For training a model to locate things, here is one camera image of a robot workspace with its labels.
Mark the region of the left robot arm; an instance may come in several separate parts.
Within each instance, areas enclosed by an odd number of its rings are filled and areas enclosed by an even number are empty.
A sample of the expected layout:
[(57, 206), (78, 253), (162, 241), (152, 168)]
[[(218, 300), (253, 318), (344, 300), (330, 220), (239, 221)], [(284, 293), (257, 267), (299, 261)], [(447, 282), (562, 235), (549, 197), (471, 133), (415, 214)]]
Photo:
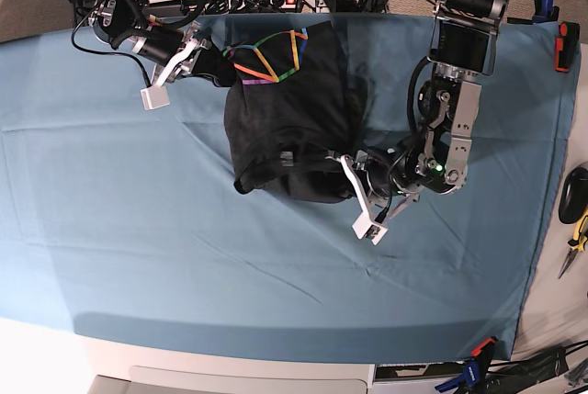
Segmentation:
[(447, 195), (465, 185), (481, 98), (476, 79), (493, 73), (508, 3), (435, 0), (430, 50), (408, 87), (409, 135), (388, 152), (337, 158), (361, 208), (353, 225), (358, 237), (383, 233), (386, 221), (425, 189)]

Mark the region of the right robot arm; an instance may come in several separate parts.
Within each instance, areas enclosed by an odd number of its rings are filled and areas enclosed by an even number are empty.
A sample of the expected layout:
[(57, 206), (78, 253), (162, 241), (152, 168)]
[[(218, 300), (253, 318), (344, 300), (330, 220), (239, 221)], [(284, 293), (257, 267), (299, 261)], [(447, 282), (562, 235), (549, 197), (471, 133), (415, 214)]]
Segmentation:
[(232, 63), (210, 38), (198, 36), (197, 18), (207, 2), (197, 0), (184, 17), (168, 23), (145, 13), (148, 0), (96, 0), (84, 21), (111, 50), (89, 50), (77, 44), (79, 27), (74, 28), (71, 43), (84, 53), (133, 60), (145, 82), (144, 94), (161, 93), (165, 84), (189, 77), (230, 87), (236, 80)]

